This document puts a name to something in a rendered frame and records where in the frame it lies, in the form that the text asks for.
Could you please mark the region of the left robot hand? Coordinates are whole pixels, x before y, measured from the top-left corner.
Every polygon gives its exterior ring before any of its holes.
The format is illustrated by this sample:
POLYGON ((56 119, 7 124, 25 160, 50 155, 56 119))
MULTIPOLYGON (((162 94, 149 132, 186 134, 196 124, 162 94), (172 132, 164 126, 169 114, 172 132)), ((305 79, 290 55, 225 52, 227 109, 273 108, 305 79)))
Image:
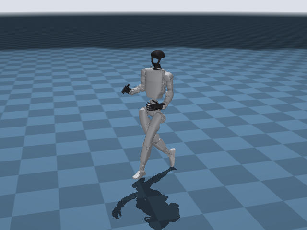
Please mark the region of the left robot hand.
POLYGON ((147 106, 149 106, 149 107, 147 107, 147 110, 149 110, 149 111, 156 111, 156 110, 158 110, 158 109, 162 109, 163 108, 163 105, 165 105, 165 103, 158 103, 158 102, 156 102, 156 101, 154 101, 154 100, 152 100, 153 102, 155 102, 155 103, 149 103, 149 102, 147 102, 148 104, 151 104, 151 105, 147 105, 147 106), (149 108, 149 109, 148 109, 149 108))

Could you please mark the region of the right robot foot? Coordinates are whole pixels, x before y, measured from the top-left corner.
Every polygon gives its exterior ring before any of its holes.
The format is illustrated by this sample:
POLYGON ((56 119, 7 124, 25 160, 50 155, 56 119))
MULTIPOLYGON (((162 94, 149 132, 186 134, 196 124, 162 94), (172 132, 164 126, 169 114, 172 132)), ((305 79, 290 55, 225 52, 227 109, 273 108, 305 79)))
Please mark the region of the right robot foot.
POLYGON ((172 148, 172 149, 170 149, 170 151, 172 153, 171 157, 169 156, 170 166, 173 167, 174 164, 175 164, 175 152, 176 152, 176 150, 175 150, 175 148, 172 148))

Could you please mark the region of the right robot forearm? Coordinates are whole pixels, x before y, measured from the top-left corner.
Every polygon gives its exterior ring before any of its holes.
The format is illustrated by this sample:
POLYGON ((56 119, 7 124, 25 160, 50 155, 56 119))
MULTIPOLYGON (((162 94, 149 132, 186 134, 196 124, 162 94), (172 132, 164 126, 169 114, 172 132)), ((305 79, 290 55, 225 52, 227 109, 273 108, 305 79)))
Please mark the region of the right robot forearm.
POLYGON ((137 87, 133 88, 133 89, 129 92, 129 94, 130 94, 130 95, 134 95, 134 94, 139 93, 139 92, 140 92, 140 88, 137 86, 137 87))

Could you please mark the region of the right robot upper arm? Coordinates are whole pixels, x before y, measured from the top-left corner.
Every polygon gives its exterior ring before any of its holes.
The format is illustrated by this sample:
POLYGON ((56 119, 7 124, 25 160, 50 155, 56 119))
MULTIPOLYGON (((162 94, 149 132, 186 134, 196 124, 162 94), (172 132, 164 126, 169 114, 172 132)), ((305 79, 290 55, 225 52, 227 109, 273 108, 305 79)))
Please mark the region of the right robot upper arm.
POLYGON ((141 92, 145 91, 145 72, 147 68, 141 70, 141 84, 138 86, 141 92))

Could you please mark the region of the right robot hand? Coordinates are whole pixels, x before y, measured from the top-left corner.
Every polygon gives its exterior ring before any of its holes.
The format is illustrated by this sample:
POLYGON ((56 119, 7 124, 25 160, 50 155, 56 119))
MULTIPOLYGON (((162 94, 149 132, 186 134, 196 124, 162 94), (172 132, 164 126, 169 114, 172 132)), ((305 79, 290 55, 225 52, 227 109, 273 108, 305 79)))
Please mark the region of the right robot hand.
POLYGON ((131 88, 129 88, 129 84, 128 84, 127 86, 125 86, 125 87, 123 88, 122 93, 124 94, 124 93, 126 92, 126 93, 128 93, 128 94, 129 94, 129 92, 130 92, 131 90, 132 90, 132 89, 131 89, 131 88))

